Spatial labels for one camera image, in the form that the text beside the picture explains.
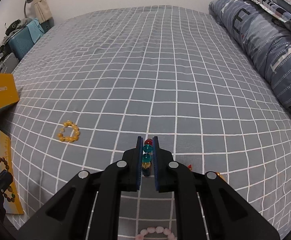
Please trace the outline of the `blue grey folded duvet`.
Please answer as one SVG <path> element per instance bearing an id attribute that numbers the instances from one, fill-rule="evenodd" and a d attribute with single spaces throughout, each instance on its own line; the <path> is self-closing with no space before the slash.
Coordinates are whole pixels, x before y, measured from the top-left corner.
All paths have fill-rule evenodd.
<path id="1" fill-rule="evenodd" d="M 291 113 L 291 32 L 251 0 L 213 0 L 209 12 L 240 44 Z"/>

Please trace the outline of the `grey checked bed sheet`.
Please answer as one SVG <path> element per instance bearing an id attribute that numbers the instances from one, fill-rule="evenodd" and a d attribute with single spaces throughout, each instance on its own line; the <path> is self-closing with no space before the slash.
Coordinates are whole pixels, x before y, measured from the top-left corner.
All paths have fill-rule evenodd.
<path id="1" fill-rule="evenodd" d="M 179 7 L 92 12 L 53 27 L 15 68 L 11 137 L 21 227 L 81 170 L 138 137 L 193 171 L 216 171 L 285 237 L 291 116 L 214 19 Z"/>

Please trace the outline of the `teal storage bin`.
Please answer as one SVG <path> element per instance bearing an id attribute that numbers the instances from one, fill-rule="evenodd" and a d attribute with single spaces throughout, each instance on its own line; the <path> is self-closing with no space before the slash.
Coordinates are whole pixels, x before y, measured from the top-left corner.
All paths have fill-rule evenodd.
<path id="1" fill-rule="evenodd" d="M 42 26 L 38 19 L 35 18 L 21 30 L 13 34 L 8 41 L 8 45 L 15 57 L 21 61 L 44 34 L 45 32 Z"/>

